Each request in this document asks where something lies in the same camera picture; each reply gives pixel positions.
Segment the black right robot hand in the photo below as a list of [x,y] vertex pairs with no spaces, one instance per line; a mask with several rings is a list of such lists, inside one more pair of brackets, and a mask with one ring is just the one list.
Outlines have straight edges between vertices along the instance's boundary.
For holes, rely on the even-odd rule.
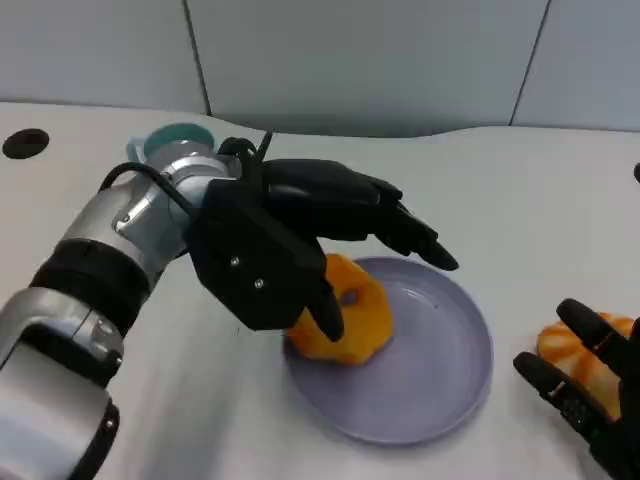
[[538,335],[518,373],[555,407],[613,479],[639,477],[639,321],[600,314],[574,299]]

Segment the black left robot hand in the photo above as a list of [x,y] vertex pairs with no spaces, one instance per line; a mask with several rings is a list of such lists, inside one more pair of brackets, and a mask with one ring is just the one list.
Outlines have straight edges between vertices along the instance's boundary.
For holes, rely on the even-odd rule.
[[417,254],[444,271],[459,268],[438,233],[385,180],[319,159],[270,160],[261,174],[266,210],[313,244],[319,238],[357,242],[374,235],[403,256]]

